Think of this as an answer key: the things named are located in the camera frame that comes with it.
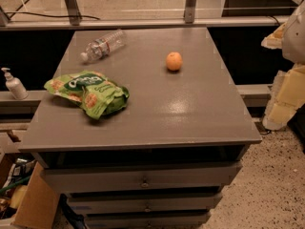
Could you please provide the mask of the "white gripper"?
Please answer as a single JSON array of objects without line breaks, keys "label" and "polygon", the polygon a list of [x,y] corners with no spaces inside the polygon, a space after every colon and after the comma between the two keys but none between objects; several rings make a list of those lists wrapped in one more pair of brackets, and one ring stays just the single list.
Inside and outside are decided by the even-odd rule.
[{"label": "white gripper", "polygon": [[286,26],[280,25],[265,37],[261,46],[281,49],[283,57],[296,63],[286,73],[279,71],[274,78],[264,117],[263,126],[280,130],[305,104],[305,0],[289,17]]}]

